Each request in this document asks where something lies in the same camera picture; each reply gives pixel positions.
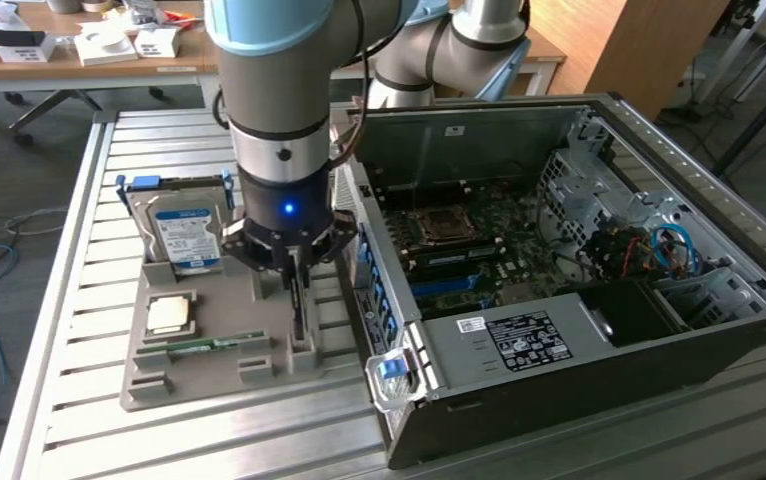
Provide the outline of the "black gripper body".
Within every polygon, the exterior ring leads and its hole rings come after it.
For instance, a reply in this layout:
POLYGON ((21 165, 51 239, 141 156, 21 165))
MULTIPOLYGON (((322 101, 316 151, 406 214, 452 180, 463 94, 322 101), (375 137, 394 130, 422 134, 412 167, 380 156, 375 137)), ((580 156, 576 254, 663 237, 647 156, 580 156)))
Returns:
POLYGON ((328 177, 328 170, 320 169, 299 181, 275 183, 240 171, 244 215, 252 222, 244 231, 270 247, 268 269, 292 269, 292 247, 306 265, 314 265, 331 249, 328 177))

